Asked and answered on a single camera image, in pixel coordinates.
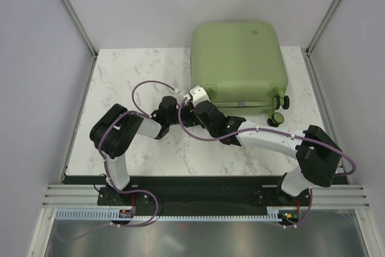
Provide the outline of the green suitcase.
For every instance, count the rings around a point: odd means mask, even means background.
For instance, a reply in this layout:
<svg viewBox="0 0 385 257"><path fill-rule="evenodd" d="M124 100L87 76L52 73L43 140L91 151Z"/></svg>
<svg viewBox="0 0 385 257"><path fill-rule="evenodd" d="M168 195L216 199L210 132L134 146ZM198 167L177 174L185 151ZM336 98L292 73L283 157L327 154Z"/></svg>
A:
<svg viewBox="0 0 385 257"><path fill-rule="evenodd" d="M279 112L272 98L286 94L288 74L275 29L264 21L207 22L193 32L192 86L205 89L224 114Z"/></svg>

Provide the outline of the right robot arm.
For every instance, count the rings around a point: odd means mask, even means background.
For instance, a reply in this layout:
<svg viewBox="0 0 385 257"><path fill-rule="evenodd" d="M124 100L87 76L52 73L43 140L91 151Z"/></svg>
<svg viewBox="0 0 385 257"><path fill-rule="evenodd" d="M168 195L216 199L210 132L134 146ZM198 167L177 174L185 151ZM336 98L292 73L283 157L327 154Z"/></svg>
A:
<svg viewBox="0 0 385 257"><path fill-rule="evenodd" d="M284 131L259 126L243 117L225 116L210 101L199 103L192 113L214 140L225 145L260 147L297 160L298 166L277 185L275 195L282 205L291 204L314 185L332 185L341 156L337 144L320 127Z"/></svg>

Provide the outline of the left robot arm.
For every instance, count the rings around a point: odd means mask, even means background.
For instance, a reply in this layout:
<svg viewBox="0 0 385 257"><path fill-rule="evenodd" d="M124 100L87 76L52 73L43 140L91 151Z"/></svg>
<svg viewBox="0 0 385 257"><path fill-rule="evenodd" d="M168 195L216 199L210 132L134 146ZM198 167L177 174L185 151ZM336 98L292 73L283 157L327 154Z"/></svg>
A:
<svg viewBox="0 0 385 257"><path fill-rule="evenodd" d="M106 189L119 205L125 205L132 198L127 187L130 176L126 167L125 153L136 135L155 140L164 138L173 125L178 125L179 105L177 99L165 96L149 117L138 111L129 111L120 104L114 104L90 131L90 140L103 159L106 174Z"/></svg>

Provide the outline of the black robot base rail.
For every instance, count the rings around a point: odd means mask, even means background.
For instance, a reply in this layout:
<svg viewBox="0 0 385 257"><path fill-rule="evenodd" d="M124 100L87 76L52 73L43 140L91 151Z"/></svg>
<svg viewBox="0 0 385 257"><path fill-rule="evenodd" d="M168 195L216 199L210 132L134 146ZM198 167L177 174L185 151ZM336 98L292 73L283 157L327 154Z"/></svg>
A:
<svg viewBox="0 0 385 257"><path fill-rule="evenodd" d="M265 215L269 207L305 208L307 190L297 197L278 194L278 176L134 176L120 194L100 189L99 206L135 206L136 215L230 217Z"/></svg>

